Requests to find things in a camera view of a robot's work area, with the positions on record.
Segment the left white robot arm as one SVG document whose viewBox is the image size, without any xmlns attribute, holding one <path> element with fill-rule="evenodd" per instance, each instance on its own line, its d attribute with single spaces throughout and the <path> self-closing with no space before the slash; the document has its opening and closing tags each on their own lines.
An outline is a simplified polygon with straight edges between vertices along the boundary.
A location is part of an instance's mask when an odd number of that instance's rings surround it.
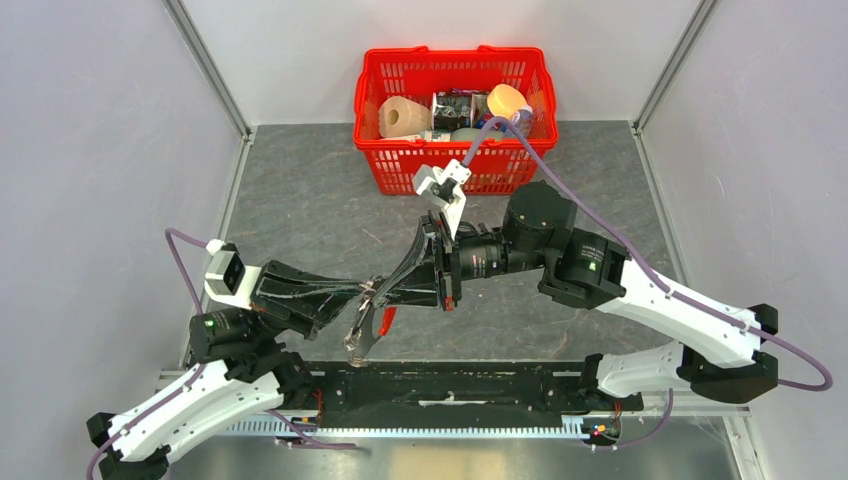
<svg viewBox="0 0 848 480">
<path fill-rule="evenodd" d="M 195 363 L 176 381 L 123 413 L 86 422 L 96 453 L 88 479 L 161 479 L 187 452 L 230 425 L 280 406 L 315 398 L 314 377 L 300 354 L 278 336 L 307 339 L 374 283 L 310 274 L 271 261 L 262 267 L 220 251 L 204 290 L 221 304 L 190 320 Z"/>
</svg>

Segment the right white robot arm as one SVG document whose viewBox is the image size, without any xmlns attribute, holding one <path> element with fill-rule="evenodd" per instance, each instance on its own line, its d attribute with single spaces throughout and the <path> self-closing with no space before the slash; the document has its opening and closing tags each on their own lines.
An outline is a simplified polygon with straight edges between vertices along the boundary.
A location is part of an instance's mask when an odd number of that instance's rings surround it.
<svg viewBox="0 0 848 480">
<path fill-rule="evenodd" d="M 501 226 L 450 232 L 429 214 L 413 245 L 372 297 L 375 307 L 453 309 L 464 282 L 540 270 L 540 293 L 574 309 L 636 321 L 669 338 L 642 352 L 594 354 L 577 382 L 579 400 L 601 409 L 615 398 L 687 387 L 710 400 L 744 404 L 778 384 L 777 359 L 761 349 L 775 333 L 766 304 L 732 309 L 643 269 L 622 245 L 575 226 L 576 204 L 538 181 L 519 187 Z"/>
</svg>

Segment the red plastic shopping basket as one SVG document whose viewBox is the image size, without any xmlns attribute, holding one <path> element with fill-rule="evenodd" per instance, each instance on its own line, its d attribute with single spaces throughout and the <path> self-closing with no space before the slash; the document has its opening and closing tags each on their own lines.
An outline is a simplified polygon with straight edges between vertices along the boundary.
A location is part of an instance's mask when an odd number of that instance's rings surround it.
<svg viewBox="0 0 848 480">
<path fill-rule="evenodd" d="M 354 95 L 353 141 L 379 191 L 411 195 L 413 177 L 421 166 L 444 167 L 452 159 L 462 160 L 470 147 L 467 142 L 413 140 L 407 134 L 398 140 L 385 139 L 379 129 L 379 110 L 388 99 L 404 97 L 431 106 L 438 92 L 485 91 L 501 83 L 519 90 L 533 108 L 528 140 L 539 155 L 545 155 L 558 142 L 557 102 L 540 49 L 481 45 L 467 50 L 426 46 L 368 50 Z"/>
</svg>

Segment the toilet paper roll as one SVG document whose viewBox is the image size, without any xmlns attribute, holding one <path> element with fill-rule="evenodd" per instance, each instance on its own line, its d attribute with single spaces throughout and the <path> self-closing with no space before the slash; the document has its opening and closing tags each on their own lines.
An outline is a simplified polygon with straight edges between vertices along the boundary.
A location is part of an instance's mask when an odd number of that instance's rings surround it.
<svg viewBox="0 0 848 480">
<path fill-rule="evenodd" d="M 378 110 L 379 133 L 383 138 L 414 135 L 432 124 L 429 107 L 402 96 L 385 100 Z"/>
</svg>

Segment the dark snack packet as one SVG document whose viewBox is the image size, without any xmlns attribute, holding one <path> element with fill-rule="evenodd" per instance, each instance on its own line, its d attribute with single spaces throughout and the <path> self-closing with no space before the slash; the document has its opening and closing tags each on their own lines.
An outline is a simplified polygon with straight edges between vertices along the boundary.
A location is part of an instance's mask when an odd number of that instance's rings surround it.
<svg viewBox="0 0 848 480">
<path fill-rule="evenodd" d="M 432 127 L 439 131 L 469 128 L 472 120 L 472 95 L 456 92 L 434 92 Z"/>
</svg>

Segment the clear plastic bottle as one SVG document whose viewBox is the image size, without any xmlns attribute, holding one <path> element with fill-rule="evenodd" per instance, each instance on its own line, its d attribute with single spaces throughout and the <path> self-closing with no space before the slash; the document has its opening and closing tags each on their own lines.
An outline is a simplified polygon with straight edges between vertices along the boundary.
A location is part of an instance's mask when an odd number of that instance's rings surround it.
<svg viewBox="0 0 848 480">
<path fill-rule="evenodd" d="M 513 114 L 511 122 L 515 128 L 515 130 L 510 133 L 511 137 L 517 137 L 516 132 L 519 132 L 522 136 L 528 138 L 535 122 L 533 108 L 530 105 L 520 107 Z"/>
</svg>

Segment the orange sponge disc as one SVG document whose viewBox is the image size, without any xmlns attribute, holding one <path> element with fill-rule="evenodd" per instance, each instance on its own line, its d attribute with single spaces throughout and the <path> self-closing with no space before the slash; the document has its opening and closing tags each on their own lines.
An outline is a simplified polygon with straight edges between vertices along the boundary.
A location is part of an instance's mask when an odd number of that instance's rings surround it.
<svg viewBox="0 0 848 480">
<path fill-rule="evenodd" d="M 519 90 L 501 83 L 489 92 L 486 106 L 493 116 L 512 119 L 519 110 L 528 106 L 528 102 Z"/>
</svg>

